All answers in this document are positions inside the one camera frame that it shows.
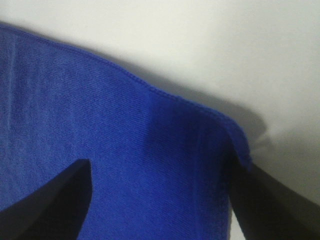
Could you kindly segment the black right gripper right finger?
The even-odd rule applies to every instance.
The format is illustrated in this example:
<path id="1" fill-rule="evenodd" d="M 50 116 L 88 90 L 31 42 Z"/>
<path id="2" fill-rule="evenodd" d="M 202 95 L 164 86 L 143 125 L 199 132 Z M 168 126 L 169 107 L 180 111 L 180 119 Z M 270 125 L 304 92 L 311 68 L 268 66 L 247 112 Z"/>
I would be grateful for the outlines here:
<path id="1" fill-rule="evenodd" d="M 320 207 L 256 165 L 231 159 L 229 197 L 247 240 L 318 240 Z"/>

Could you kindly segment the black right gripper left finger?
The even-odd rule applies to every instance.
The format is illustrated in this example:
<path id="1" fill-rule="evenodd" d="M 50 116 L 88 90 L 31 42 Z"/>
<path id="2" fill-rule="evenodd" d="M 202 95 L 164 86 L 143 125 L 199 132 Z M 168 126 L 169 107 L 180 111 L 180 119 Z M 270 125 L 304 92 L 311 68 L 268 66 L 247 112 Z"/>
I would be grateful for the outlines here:
<path id="1" fill-rule="evenodd" d="M 78 159 L 45 185 L 0 212 L 0 238 L 75 240 L 91 200 L 91 162 Z"/>

